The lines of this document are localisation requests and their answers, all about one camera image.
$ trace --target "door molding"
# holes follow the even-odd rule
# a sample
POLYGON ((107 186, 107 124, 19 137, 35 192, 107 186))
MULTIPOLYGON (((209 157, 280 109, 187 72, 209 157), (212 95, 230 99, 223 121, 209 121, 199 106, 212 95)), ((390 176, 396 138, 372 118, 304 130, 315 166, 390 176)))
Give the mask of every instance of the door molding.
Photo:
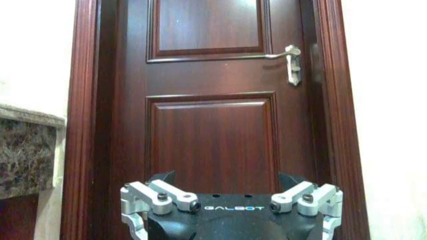
MULTIPOLYGON (((318 179, 336 184, 346 194, 343 231, 338 235, 343 239, 370 239, 342 1, 302 0, 306 6, 303 2, 310 2, 314 11, 323 76, 318 91, 323 103, 310 106, 312 123, 323 126, 320 131, 314 129, 315 141, 324 146, 315 150, 318 156, 323 155, 316 157, 318 179)), ((107 233, 101 232, 108 229, 103 219, 108 203, 99 200, 108 197, 109 185, 116 3, 117 0, 76 0, 61 239, 104 239, 101 235, 107 233)))

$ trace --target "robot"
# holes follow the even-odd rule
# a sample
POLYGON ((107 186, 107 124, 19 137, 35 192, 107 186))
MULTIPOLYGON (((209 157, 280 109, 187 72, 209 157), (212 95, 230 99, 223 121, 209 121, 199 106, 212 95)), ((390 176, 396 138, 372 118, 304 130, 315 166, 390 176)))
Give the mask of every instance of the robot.
POLYGON ((331 184, 279 173, 282 193, 195 194, 173 180, 172 171, 121 187, 133 240, 331 240, 342 225, 343 191, 331 184))

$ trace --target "dark red wooden door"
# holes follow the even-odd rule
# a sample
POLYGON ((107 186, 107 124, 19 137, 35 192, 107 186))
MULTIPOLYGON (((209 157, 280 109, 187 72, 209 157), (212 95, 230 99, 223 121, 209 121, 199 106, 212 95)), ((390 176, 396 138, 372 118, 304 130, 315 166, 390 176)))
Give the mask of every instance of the dark red wooden door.
POLYGON ((298 0, 119 1, 111 237, 125 238, 120 187, 176 171, 199 193, 272 193, 278 172, 315 180, 308 89, 286 59, 302 50, 298 0))

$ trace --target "countertop edge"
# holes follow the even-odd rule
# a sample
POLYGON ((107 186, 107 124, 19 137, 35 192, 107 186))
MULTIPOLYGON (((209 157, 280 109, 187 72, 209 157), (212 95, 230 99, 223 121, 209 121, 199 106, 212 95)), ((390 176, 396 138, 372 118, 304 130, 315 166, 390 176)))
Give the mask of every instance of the countertop edge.
POLYGON ((64 128, 67 126, 64 117, 59 117, 56 115, 28 110, 3 103, 0 103, 0 118, 52 126, 56 128, 64 128))

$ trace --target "door handle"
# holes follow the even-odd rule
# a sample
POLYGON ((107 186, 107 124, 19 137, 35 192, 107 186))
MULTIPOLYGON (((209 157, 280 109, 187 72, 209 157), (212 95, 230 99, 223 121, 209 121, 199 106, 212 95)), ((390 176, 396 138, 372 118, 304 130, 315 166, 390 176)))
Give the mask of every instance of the door handle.
POLYGON ((286 57, 287 80, 288 80, 288 83, 292 84, 294 86, 298 86, 299 83, 302 82, 300 55, 302 55, 302 50, 294 45, 287 46, 284 48, 283 53, 264 55, 266 59, 279 59, 282 57, 286 57))

